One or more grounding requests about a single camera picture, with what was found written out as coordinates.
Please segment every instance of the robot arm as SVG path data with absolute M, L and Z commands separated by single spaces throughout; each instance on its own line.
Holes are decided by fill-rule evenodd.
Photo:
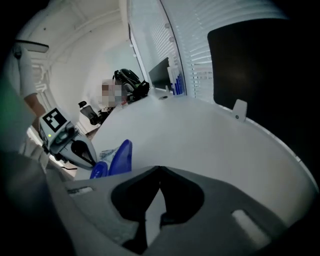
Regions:
M 59 108 L 45 113 L 39 120 L 39 134 L 47 150 L 57 160 L 91 170 L 97 162 L 91 141 L 81 134 Z

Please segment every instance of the white ceiling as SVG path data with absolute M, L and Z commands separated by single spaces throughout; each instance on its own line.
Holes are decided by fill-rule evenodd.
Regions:
M 119 0 L 51 0 L 21 30 L 19 39 L 49 45 L 49 65 L 80 37 L 107 23 L 121 20 Z

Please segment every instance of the desk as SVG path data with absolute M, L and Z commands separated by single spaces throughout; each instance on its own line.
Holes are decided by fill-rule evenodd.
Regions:
M 182 96 L 159 100 L 155 89 L 115 108 L 92 143 L 97 155 L 132 141 L 132 169 L 168 166 L 228 182 L 277 214 L 288 226 L 308 210 L 317 189 L 278 142 L 219 106 Z M 89 179 L 78 169 L 75 179 Z

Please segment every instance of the computer monitor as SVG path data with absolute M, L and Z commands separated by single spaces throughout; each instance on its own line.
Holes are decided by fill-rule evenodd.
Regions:
M 168 69 L 169 67 L 169 58 L 165 58 L 158 65 L 156 65 L 150 72 L 149 76 L 151 83 L 155 88 L 166 89 L 168 86 L 169 90 L 172 91 L 171 82 L 169 78 Z

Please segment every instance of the office chair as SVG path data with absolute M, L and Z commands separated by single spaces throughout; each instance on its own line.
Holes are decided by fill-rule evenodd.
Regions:
M 80 109 L 80 112 L 84 114 L 90 121 L 90 124 L 95 126 L 100 123 L 100 119 L 96 112 L 92 109 L 90 105 L 85 106 L 87 103 L 85 101 L 81 101 L 78 103 Z

